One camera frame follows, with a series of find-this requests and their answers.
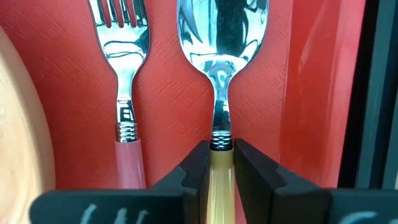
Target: fork handle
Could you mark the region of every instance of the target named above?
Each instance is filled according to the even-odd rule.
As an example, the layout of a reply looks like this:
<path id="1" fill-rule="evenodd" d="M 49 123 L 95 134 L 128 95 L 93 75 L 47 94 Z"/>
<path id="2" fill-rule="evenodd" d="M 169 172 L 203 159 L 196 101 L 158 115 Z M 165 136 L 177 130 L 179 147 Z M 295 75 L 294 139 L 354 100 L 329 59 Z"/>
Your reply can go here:
<path id="1" fill-rule="evenodd" d="M 134 142 L 116 142 L 116 162 L 119 188 L 146 188 L 140 140 Z"/>

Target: yellow handle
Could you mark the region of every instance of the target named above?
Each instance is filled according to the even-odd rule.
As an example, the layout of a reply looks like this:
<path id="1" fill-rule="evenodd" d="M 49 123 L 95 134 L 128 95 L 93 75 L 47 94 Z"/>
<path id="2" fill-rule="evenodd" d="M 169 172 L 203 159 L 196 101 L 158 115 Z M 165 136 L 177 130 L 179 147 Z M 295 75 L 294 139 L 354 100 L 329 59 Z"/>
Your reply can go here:
<path id="1" fill-rule="evenodd" d="M 234 151 L 210 150 L 207 224 L 235 224 Z"/>

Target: fork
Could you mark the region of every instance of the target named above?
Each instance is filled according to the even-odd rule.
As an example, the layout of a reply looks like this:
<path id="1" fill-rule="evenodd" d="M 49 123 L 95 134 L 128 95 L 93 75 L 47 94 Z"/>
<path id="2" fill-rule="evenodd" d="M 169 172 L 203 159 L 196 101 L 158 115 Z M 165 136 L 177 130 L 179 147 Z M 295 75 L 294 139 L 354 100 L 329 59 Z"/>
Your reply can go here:
<path id="1" fill-rule="evenodd" d="M 116 162 L 119 187 L 146 187 L 142 148 L 132 104 L 132 81 L 149 52 L 150 35 L 144 0 L 133 0 L 135 16 L 129 13 L 127 0 L 88 0 L 99 47 L 118 79 L 116 99 Z M 121 9 L 121 18 L 116 5 Z M 110 27 L 106 25 L 104 10 L 109 11 Z"/>

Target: wooden board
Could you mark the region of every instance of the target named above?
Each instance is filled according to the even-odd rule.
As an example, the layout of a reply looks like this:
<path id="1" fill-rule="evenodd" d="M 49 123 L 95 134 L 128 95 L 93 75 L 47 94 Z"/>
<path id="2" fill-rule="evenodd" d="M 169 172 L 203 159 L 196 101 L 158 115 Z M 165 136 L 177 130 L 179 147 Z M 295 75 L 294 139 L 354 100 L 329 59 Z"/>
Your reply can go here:
<path id="1" fill-rule="evenodd" d="M 42 105 L 0 27 L 0 223 L 30 223 L 31 202 L 54 185 L 52 143 Z"/>

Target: silver spoon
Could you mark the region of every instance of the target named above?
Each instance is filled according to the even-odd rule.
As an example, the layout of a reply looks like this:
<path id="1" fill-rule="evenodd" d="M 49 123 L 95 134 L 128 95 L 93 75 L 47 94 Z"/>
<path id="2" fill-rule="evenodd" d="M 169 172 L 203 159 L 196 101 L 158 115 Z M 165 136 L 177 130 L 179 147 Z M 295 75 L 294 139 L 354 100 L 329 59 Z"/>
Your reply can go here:
<path id="1" fill-rule="evenodd" d="M 269 0 L 178 0 L 177 29 L 186 58 L 213 84 L 208 223 L 234 223 L 233 141 L 228 106 L 232 78 L 258 53 Z"/>

